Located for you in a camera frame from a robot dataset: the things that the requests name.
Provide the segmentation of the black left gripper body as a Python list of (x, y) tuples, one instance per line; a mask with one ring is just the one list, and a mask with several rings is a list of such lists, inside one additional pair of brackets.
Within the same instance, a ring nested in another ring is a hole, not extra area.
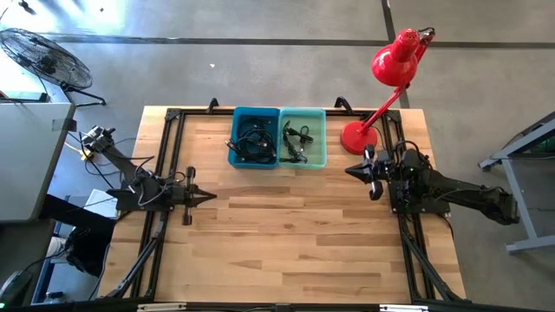
[(183, 204), (185, 206), (185, 212), (182, 218), (182, 224), (183, 225), (191, 225), (192, 224), (192, 214), (191, 214), (191, 209), (193, 207), (192, 205), (192, 199), (193, 199), (193, 194), (192, 191), (194, 190), (194, 186), (193, 186), (193, 181), (196, 175), (196, 170), (194, 167), (192, 166), (188, 166), (186, 168), (186, 171), (184, 173), (184, 184), (180, 185), (177, 189), (176, 194), (179, 196), (179, 198), (177, 199), (177, 201), (180, 204)]

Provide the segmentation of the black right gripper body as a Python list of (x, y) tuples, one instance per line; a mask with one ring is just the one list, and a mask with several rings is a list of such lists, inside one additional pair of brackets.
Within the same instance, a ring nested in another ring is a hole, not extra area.
[(373, 174), (374, 181), (365, 184), (370, 184), (371, 186), (369, 198), (372, 201), (376, 201), (380, 199), (383, 194), (382, 181), (389, 181), (391, 158), (387, 150), (376, 151), (372, 145), (366, 145), (363, 152), (363, 160), (374, 162), (370, 170), (364, 171)]

